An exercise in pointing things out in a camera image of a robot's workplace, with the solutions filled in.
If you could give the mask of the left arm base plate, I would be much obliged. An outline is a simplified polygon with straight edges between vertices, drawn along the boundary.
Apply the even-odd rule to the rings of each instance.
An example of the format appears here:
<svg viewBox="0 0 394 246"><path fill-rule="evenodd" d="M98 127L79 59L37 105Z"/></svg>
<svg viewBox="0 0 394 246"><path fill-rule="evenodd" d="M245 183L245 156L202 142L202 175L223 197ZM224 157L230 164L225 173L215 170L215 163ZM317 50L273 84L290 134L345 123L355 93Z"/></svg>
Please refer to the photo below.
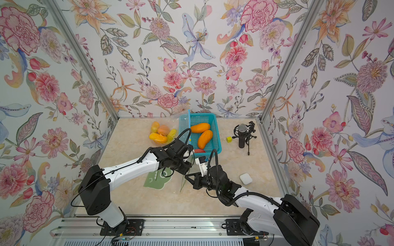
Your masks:
<svg viewBox="0 0 394 246"><path fill-rule="evenodd" d="M101 236L141 236L145 220L143 219L128 219L123 221L116 227L112 228L107 222L103 222L100 231Z"/></svg>

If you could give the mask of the small yellow-orange mango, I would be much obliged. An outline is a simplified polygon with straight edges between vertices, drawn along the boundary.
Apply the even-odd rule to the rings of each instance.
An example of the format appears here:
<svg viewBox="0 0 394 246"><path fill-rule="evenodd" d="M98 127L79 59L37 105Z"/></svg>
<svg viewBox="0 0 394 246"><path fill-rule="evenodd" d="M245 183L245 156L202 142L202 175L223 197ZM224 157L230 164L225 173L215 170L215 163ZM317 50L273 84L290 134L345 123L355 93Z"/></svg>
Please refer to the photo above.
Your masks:
<svg viewBox="0 0 394 246"><path fill-rule="evenodd" d="M160 128L160 123L153 122L150 128L151 133L157 133L159 128Z"/></svg>

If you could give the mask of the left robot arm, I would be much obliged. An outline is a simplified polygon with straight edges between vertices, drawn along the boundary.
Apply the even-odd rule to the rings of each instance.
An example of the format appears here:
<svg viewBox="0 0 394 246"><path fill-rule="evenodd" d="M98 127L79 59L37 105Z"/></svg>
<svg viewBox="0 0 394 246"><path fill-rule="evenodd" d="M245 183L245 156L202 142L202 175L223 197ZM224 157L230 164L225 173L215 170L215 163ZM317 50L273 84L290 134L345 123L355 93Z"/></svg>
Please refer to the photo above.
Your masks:
<svg viewBox="0 0 394 246"><path fill-rule="evenodd" d="M171 143L163 147L150 147L141 157L121 165L90 167L76 195L80 197L87 214L100 217L104 225L112 230L125 229L128 219L121 208L111 201L111 192L134 178L158 170L170 169L187 174L192 167L187 159L194 152L193 146L188 143L191 134L191 129L187 128Z"/></svg>

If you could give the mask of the clear blue-zip bag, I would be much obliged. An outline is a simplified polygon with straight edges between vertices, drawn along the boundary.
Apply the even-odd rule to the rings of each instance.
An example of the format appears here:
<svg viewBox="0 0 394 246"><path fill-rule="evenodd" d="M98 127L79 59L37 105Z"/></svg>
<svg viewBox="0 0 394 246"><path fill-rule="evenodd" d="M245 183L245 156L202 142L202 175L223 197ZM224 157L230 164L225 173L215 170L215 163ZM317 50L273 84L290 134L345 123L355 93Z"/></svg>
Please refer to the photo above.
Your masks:
<svg viewBox="0 0 394 246"><path fill-rule="evenodd" d="M148 138L157 146L164 146L173 142L177 137L183 142L190 139L189 134L182 133L185 129L191 127L190 123L191 111L186 110L174 115L166 115L160 113L159 117L155 117L150 125L150 133Z"/></svg>

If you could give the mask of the large orange mango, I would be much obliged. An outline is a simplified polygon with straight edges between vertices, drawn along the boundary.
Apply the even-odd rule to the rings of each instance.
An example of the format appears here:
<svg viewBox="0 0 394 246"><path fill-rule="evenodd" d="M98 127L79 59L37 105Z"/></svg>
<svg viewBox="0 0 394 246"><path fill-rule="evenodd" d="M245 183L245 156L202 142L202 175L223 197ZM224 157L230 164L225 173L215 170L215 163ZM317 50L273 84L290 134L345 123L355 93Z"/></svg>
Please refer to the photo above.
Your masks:
<svg viewBox="0 0 394 246"><path fill-rule="evenodd" d="M160 128L158 129L158 134L167 136L168 133L170 132L170 128L166 125L160 125Z"/></svg>

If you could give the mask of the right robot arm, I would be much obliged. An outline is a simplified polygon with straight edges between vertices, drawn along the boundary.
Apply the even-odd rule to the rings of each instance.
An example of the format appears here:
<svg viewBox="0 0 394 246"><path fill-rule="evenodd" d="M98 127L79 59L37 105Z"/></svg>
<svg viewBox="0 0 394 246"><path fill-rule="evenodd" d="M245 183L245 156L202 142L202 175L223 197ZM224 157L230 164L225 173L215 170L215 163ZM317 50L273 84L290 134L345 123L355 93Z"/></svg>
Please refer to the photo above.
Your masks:
<svg viewBox="0 0 394 246"><path fill-rule="evenodd" d="M283 237L292 246L313 245L320 222L312 212L292 195L270 197L231 181L219 165L216 150L200 165L199 172L187 174L185 179L196 190L215 191L215 197L227 207L244 208L239 219L243 233L267 232Z"/></svg>

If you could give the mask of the teal plastic basket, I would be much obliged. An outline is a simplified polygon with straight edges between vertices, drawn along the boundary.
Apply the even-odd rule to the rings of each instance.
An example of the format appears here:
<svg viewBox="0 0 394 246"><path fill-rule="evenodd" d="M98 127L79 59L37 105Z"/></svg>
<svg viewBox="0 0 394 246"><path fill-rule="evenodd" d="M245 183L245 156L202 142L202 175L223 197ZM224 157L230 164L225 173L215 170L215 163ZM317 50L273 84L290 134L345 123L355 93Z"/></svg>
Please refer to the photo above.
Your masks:
<svg viewBox="0 0 394 246"><path fill-rule="evenodd" d="M188 138L193 146L195 157L209 157L212 150L221 153L221 141L216 116L212 113L186 113L179 118L179 133L190 128L191 133L184 133L181 140Z"/></svg>

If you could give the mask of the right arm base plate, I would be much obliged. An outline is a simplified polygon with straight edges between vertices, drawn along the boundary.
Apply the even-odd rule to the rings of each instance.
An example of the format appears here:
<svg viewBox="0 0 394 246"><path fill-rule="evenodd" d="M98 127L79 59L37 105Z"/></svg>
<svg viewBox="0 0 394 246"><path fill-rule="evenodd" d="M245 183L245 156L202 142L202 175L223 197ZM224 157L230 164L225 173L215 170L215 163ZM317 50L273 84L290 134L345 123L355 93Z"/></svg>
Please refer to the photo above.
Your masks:
<svg viewBox="0 0 394 246"><path fill-rule="evenodd" d="M268 236L268 232L255 231L245 221L240 219L226 219L221 225L228 236Z"/></svg>

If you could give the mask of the clear green-zip bag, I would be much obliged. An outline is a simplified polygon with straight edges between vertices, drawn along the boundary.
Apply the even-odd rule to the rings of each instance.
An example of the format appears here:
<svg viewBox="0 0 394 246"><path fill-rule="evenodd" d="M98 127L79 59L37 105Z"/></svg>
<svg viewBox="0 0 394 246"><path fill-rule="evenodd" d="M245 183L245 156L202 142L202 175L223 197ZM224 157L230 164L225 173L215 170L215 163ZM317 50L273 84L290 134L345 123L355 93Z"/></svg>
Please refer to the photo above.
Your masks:
<svg viewBox="0 0 394 246"><path fill-rule="evenodd" d="M143 187L177 194L181 193L185 185L186 179L184 175L171 170L170 168L163 168L149 172L144 181Z"/></svg>

